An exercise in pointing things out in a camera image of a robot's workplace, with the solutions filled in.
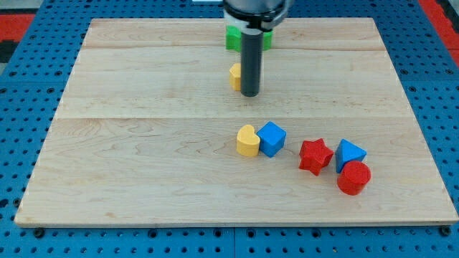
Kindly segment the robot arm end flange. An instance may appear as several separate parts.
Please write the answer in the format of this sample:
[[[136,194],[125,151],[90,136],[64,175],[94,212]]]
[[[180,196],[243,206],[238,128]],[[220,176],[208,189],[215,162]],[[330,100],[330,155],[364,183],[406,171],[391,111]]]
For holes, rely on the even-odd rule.
[[[270,32],[287,16],[294,0],[224,0],[224,18],[249,35]]]

